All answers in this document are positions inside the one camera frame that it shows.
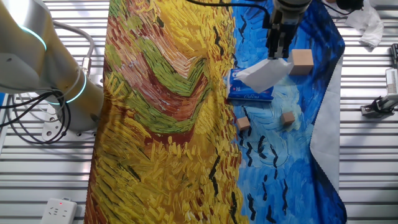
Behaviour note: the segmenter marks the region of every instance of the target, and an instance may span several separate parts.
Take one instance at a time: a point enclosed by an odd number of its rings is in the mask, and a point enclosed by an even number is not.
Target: brown cube
[[[250,128],[250,122],[248,117],[244,117],[244,118],[239,118],[236,121],[236,124],[238,125],[238,128],[240,131],[244,131]]]
[[[295,121],[293,112],[283,113],[282,116],[280,117],[280,121],[284,126],[289,126],[293,124],[293,122]]]
[[[312,51],[310,49],[293,49],[287,59],[293,63],[289,75],[308,75],[313,68]]]

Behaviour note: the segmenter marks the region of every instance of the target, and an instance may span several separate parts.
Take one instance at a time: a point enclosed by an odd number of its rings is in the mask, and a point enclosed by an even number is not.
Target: blue tissue box
[[[254,100],[254,101],[272,101],[274,97],[272,92],[274,87],[256,93],[252,88],[245,85],[241,80],[236,78],[236,74],[244,70],[244,68],[232,69],[227,77],[227,98],[232,100]]]

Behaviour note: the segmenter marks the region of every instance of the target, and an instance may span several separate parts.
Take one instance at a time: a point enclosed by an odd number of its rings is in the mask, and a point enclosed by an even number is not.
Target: metal grating
[[[384,119],[362,118],[359,106],[386,94],[385,70],[392,67],[389,47],[398,42],[398,2],[371,0],[385,25],[380,46],[369,52],[361,34],[336,20],[346,41],[341,77],[340,196],[349,224],[398,223],[398,114]],[[100,82],[108,16],[108,0],[47,0],[55,20],[77,26],[94,37],[91,79]],[[57,29],[63,43],[81,62],[88,42]],[[43,112],[35,110],[41,117]],[[23,122],[40,136],[43,123],[31,115]],[[62,142],[31,146],[7,130],[0,155],[0,224],[37,224],[51,197],[69,197],[82,224],[93,142]]]

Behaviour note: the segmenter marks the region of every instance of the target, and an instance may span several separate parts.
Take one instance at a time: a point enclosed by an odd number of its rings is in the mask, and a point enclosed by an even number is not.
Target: electrical outlet
[[[76,208],[76,202],[50,198],[40,224],[72,224]]]

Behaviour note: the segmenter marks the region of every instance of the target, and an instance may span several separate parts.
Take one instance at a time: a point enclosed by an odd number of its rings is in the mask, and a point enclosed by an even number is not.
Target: teal light ring
[[[71,103],[73,100],[77,99],[84,92],[84,90],[86,88],[86,84],[87,84],[87,76],[84,75],[84,77],[85,77],[85,83],[83,84],[83,87],[81,88],[80,92],[75,97],[68,100],[67,103]],[[52,102],[48,102],[48,103],[50,103],[52,105],[59,105],[59,103],[52,103]]]
[[[44,40],[43,40],[39,35],[37,35],[35,32],[31,31],[30,29],[28,29],[28,28],[26,28],[26,27],[24,27],[24,26],[22,26],[22,25],[19,25],[19,27],[20,27],[23,31],[25,31],[25,32],[27,32],[27,33],[30,33],[30,34],[32,34],[34,37],[36,37],[36,38],[43,44],[44,50],[47,51],[47,45],[45,44]]]

